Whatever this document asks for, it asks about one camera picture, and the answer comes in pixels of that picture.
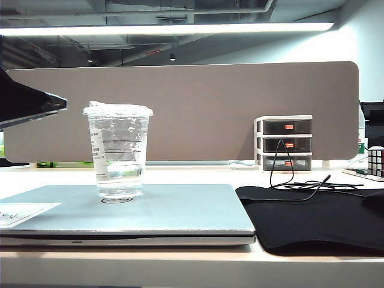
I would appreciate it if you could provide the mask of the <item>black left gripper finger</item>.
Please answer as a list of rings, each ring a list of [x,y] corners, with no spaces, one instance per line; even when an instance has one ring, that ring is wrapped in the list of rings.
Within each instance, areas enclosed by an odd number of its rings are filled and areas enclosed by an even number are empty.
[[[67,100],[14,81],[1,70],[1,129],[54,115]]]

